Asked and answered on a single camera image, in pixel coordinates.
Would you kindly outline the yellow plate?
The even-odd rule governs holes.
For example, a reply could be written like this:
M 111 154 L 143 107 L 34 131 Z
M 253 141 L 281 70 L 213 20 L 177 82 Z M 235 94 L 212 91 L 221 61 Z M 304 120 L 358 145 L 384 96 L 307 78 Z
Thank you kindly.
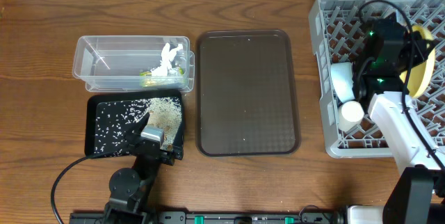
M 419 32 L 422 39 L 424 40 L 432 40 L 434 44 L 434 37 L 432 33 L 419 25 L 413 26 L 414 32 Z M 432 78 L 432 74 L 434 72 L 435 65 L 435 46 L 432 47 L 432 50 L 428 52 L 428 57 L 425 62 L 422 64 L 416 64 L 411 70 L 410 78 L 407 84 L 407 89 L 409 91 L 409 95 L 412 98 L 420 97 L 425 90 L 428 88 L 430 80 Z M 407 71 L 404 71 L 400 74 L 399 78 L 401 81 L 405 81 Z

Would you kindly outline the green snack wrapper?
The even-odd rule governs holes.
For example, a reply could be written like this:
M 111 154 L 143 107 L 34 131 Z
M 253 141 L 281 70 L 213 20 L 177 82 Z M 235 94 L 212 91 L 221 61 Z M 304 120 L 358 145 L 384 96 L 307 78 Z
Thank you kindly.
M 179 83 L 184 75 L 184 70 L 180 67 L 157 67 L 152 71 L 141 72 L 140 86 L 152 87 L 152 86 L 166 86 Z

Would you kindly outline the white napkin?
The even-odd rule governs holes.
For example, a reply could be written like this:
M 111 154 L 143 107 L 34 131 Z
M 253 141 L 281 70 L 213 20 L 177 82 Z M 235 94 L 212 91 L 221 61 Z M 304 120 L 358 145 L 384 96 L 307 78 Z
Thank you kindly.
M 170 43 L 166 43 L 161 51 L 161 62 L 158 67 L 151 71 L 153 77 L 166 77 L 168 71 L 172 69 L 172 62 L 177 52 L 184 48 L 183 44 L 178 44 L 175 48 L 170 48 Z

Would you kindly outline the blue bowl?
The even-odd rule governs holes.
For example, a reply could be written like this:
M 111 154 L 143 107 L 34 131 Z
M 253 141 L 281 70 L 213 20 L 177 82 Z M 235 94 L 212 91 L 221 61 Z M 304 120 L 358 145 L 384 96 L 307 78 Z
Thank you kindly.
M 330 71 L 332 85 L 340 102 L 354 100 L 352 63 L 333 63 Z

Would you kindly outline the white cup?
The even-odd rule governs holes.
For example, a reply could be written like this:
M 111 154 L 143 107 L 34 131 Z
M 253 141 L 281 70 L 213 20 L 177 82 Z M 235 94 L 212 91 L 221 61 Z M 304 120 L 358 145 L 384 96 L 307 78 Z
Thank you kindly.
M 349 101 L 339 107 L 338 128 L 341 131 L 349 131 L 359 124 L 364 117 L 362 105 L 356 101 Z

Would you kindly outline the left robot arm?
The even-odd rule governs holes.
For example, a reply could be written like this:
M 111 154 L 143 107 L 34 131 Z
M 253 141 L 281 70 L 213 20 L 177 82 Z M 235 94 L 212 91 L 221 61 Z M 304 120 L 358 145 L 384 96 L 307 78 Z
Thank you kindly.
M 150 114 L 146 113 L 124 135 L 128 142 L 126 150 L 136 160 L 132 167 L 121 168 L 111 176 L 111 195 L 100 218 L 103 224 L 152 224 L 159 221 L 156 210 L 147 206 L 147 200 L 160 165 L 172 166 L 176 160 L 183 159 L 184 124 L 179 123 L 174 143 L 162 149 L 164 131 L 149 125 L 149 118 Z

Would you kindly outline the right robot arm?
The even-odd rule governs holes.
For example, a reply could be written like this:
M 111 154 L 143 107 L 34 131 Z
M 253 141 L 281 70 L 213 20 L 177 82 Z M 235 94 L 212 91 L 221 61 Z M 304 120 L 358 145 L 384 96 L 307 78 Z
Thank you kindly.
M 444 152 L 421 121 L 413 101 L 428 87 L 435 64 L 435 43 L 423 28 L 407 32 L 372 29 L 353 64 L 355 99 L 378 126 L 391 150 L 400 178 L 377 223 L 443 223 Z

